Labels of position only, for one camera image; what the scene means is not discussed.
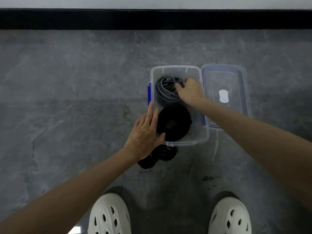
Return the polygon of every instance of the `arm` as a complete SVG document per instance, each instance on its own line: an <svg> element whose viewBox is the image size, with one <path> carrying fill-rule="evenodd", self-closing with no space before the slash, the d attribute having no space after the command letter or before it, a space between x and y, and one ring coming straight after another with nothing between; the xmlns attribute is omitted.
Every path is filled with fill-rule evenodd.
<svg viewBox="0 0 312 234"><path fill-rule="evenodd" d="M205 98L193 79L176 85L180 98L205 114L251 157L312 208L312 143Z"/></svg>
<svg viewBox="0 0 312 234"><path fill-rule="evenodd" d="M136 121L123 149L5 219L0 223L1 233L67 234L109 184L164 142L165 134L156 138L157 120L158 109L153 115L150 102L147 114Z"/></svg>

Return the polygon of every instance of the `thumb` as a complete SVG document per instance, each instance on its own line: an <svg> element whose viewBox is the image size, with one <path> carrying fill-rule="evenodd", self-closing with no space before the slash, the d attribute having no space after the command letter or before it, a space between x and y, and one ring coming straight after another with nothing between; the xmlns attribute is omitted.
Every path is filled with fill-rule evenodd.
<svg viewBox="0 0 312 234"><path fill-rule="evenodd" d="M166 137L166 133L162 133L156 140L154 143L154 147L156 148L157 146L163 144L165 142L165 137Z"/></svg>
<svg viewBox="0 0 312 234"><path fill-rule="evenodd" d="M183 89L183 87L180 85L180 84L178 84L178 83L176 83L175 85L175 88L176 88L176 90L179 92L181 89Z"/></svg>

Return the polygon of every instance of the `container lid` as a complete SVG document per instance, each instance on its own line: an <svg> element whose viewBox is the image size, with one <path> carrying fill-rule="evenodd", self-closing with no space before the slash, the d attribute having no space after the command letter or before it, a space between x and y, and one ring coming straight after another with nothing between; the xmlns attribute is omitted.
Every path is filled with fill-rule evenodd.
<svg viewBox="0 0 312 234"><path fill-rule="evenodd" d="M201 67L206 98L231 110L252 116L247 88L247 73L241 66L205 64ZM209 128L220 127L208 118Z"/></svg>

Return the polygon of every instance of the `wall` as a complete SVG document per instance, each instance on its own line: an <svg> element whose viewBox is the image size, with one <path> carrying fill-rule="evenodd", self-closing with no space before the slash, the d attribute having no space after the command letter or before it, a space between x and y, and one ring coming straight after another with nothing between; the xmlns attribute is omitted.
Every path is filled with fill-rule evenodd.
<svg viewBox="0 0 312 234"><path fill-rule="evenodd" d="M312 9L312 0L0 0L2 8Z"/></svg>

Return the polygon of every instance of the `person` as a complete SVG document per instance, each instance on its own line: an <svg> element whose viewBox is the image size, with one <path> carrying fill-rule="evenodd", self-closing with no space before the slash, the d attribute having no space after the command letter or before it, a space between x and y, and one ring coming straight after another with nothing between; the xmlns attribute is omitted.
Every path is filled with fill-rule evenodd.
<svg viewBox="0 0 312 234"><path fill-rule="evenodd" d="M236 113L205 98L200 83L188 78L176 84L179 97L229 134L255 161L312 208L312 143L287 131ZM93 203L88 232L131 233L126 204L116 194L102 195L121 173L162 144L156 136L158 109L135 122L125 146L109 159L58 185L0 223L2 234L67 234ZM248 212L235 198L224 198L213 210L209 233L251 233Z"/></svg>

